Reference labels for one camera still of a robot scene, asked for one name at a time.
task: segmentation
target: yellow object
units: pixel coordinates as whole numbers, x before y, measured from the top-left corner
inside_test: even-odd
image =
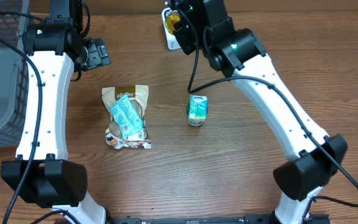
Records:
[[[175,23],[180,21],[180,15],[177,12],[171,12],[165,18],[165,27],[167,28],[168,32],[173,35],[173,31],[175,30]]]

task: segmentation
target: wooden table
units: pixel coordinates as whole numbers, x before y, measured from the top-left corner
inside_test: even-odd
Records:
[[[309,115],[349,144],[343,161],[358,181],[358,11],[231,14],[235,27],[252,29],[275,68]],[[286,160],[278,141],[252,103],[232,83],[200,92],[209,113],[201,128],[185,119],[194,54],[166,47],[160,15],[93,16],[92,37],[103,37],[112,64],[83,74],[70,86],[67,148],[88,171],[88,191],[114,217],[180,218],[270,213],[280,189],[272,171]],[[221,78],[200,57],[194,86]],[[109,113],[101,100],[107,86],[150,87],[146,111],[153,149],[115,150],[104,130]],[[0,149],[1,161],[14,147]],[[13,191],[0,178],[0,222]],[[322,195],[358,202],[342,174]],[[358,209],[319,201],[314,213],[333,223],[358,223]],[[9,223],[30,223],[47,213],[19,199]]]

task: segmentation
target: gray plastic bin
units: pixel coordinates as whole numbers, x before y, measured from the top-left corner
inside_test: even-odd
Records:
[[[28,13],[27,0],[0,0],[0,11]],[[26,18],[0,16],[0,37],[18,49],[23,49],[20,39]],[[21,56],[0,43],[0,146],[19,145],[24,127],[27,104],[27,64]]]

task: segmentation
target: small container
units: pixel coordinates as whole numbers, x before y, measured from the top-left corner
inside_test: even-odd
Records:
[[[206,96],[190,96],[187,104],[187,122],[192,126],[201,126],[206,120],[208,114],[208,99]]]

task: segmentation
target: wood grain surface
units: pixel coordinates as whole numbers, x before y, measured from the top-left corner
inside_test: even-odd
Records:
[[[92,15],[161,14],[166,0],[84,0]],[[225,0],[228,12],[358,10],[358,0]],[[31,0],[30,12],[49,13],[49,0]]]
[[[252,29],[275,68],[308,114],[349,144],[344,168],[358,181],[358,11],[232,13],[235,27]],[[113,217],[233,217],[270,213],[280,189],[272,172],[286,160],[269,127],[232,83],[199,92],[209,113],[200,128],[187,124],[186,92],[194,54],[169,51],[160,15],[94,16],[89,35],[103,37],[112,64],[70,85],[67,148],[88,171],[88,191]],[[194,87],[221,78],[200,57]],[[149,150],[109,147],[109,113],[101,100],[108,86],[148,85]],[[14,147],[0,148],[1,161]],[[0,178],[0,222],[13,190]],[[342,174],[322,195],[358,202]],[[358,223],[358,209],[319,201],[314,213],[332,223]],[[19,199],[9,223],[30,223],[47,213]],[[54,218],[46,223],[53,223]]]

